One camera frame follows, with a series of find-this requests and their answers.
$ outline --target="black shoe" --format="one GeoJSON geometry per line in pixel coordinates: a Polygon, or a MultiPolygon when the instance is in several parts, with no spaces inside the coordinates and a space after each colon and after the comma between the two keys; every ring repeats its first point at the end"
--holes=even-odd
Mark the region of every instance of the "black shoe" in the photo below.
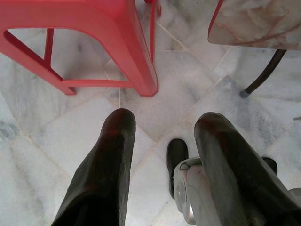
{"type": "Polygon", "coordinates": [[[274,171],[274,173],[277,175],[278,173],[278,167],[275,160],[269,158],[269,157],[262,157],[262,159],[270,166],[270,168],[274,171]]]}
{"type": "Polygon", "coordinates": [[[185,159],[188,159],[188,148],[185,141],[173,139],[167,147],[167,169],[169,172],[169,192],[174,199],[174,169],[185,159]]]}

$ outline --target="marble floor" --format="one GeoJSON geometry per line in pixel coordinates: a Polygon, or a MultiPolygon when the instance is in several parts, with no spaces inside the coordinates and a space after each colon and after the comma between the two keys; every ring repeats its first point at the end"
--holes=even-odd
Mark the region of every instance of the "marble floor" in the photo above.
{"type": "MultiPolygon", "coordinates": [[[[224,114],[260,155],[274,158],[288,189],[301,187],[301,52],[288,51],[241,99],[274,50],[208,43],[217,1],[161,1],[153,98],[119,88],[80,88],[68,97],[0,55],[0,225],[50,225],[104,119],[120,107],[137,121],[127,226],[187,225],[169,196],[166,148],[183,138],[197,156],[193,127],[208,111],[224,114]]],[[[150,6],[136,4],[148,36],[150,6]]],[[[43,55],[45,30],[11,32],[43,55]]],[[[64,78],[124,79],[98,42],[74,31],[55,31],[52,67],[64,78]]]]}

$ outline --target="leg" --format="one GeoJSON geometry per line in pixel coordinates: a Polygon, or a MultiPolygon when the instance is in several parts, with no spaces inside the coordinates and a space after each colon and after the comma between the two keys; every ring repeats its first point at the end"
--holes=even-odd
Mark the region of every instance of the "leg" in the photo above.
{"type": "Polygon", "coordinates": [[[52,226],[124,226],[135,139],[135,117],[118,109],[75,171],[52,226]]]}
{"type": "Polygon", "coordinates": [[[277,49],[275,52],[273,58],[269,62],[269,64],[266,66],[266,68],[263,70],[261,75],[245,90],[240,92],[240,96],[242,98],[248,97],[254,90],[256,90],[258,87],[260,87],[264,81],[272,74],[272,72],[275,70],[279,62],[281,61],[282,57],[286,53],[286,49],[277,49]]]}

